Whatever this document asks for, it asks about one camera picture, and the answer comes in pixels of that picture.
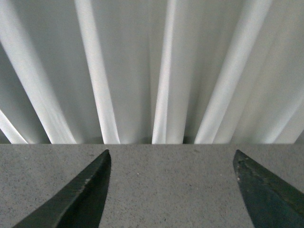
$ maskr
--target curtain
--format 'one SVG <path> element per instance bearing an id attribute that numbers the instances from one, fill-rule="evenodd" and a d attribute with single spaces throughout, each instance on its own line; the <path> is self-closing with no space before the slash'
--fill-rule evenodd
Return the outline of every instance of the curtain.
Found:
<path id="1" fill-rule="evenodd" d="M 0 0 L 0 143 L 302 143 L 303 0 Z"/>

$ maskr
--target concrete surface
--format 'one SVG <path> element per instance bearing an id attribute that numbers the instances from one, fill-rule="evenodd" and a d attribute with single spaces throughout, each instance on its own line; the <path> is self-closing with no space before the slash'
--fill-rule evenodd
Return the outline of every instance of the concrete surface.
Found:
<path id="1" fill-rule="evenodd" d="M 0 227 L 35 210 L 109 149 L 100 227 L 252 228 L 236 149 L 304 192 L 304 145 L 0 145 Z"/>

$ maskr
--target curtain fold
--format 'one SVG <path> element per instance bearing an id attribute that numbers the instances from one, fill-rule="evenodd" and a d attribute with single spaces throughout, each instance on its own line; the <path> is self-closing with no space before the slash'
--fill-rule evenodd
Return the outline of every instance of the curtain fold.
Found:
<path id="1" fill-rule="evenodd" d="M 0 0 L 0 143 L 294 143 L 302 0 Z"/>

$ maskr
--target black metal tool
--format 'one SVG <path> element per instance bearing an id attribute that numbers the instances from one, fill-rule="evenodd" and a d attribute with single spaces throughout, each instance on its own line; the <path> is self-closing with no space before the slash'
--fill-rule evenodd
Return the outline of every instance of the black metal tool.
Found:
<path id="1" fill-rule="evenodd" d="M 304 228 L 304 194 L 237 150 L 238 185 L 256 228 Z"/>
<path id="2" fill-rule="evenodd" d="M 106 150 L 14 228 L 97 228 L 104 210 L 110 172 L 111 156 Z"/>

